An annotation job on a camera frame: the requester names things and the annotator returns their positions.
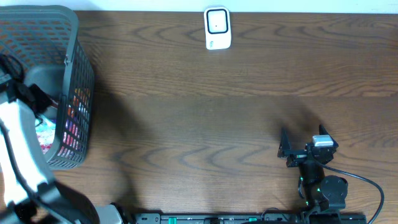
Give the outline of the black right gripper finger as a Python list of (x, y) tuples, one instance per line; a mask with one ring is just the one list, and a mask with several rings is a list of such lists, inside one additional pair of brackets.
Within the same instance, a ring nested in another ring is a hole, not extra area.
[(290, 153), (291, 153), (290, 141), (286, 130), (282, 128), (280, 132), (280, 144), (277, 152), (277, 157), (279, 158), (288, 157)]
[(324, 125), (320, 124), (318, 127), (319, 135), (321, 140), (332, 140), (333, 138), (330, 136), (328, 131), (325, 129)]

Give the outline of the orange white snack packet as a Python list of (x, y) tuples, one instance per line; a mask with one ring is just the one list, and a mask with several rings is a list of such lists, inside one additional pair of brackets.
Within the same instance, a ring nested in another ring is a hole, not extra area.
[(77, 88), (73, 92), (72, 99), (70, 99), (70, 105), (68, 105), (68, 112), (71, 118), (77, 118), (77, 116), (82, 115), (84, 119), (89, 120), (90, 117), (90, 100), (91, 91), (88, 88)]

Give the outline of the red purple snack bag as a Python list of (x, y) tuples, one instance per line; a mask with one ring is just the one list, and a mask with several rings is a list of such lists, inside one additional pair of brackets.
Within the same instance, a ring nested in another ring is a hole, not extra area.
[(45, 116), (36, 118), (35, 131), (43, 154), (46, 154), (53, 144), (55, 129), (55, 120), (48, 119)]

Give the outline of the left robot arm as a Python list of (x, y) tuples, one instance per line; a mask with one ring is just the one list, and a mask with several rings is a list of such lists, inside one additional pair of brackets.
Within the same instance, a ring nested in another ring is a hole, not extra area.
[(1, 169), (6, 211), (1, 223), (135, 223), (131, 214), (112, 203), (94, 206), (80, 192), (57, 181), (37, 139), (35, 121), (53, 100), (37, 85), (24, 83), (16, 58), (1, 55)]

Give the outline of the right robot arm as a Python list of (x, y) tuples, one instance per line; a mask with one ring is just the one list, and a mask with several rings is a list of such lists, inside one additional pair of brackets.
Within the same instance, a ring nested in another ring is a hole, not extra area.
[(300, 172), (298, 192), (307, 207), (300, 212), (301, 223), (341, 223), (340, 210), (346, 207), (348, 182), (342, 177), (325, 175), (324, 166), (333, 160), (338, 143), (319, 125), (319, 134), (303, 149), (293, 149), (287, 131), (281, 130), (277, 157), (286, 159), (287, 167)]

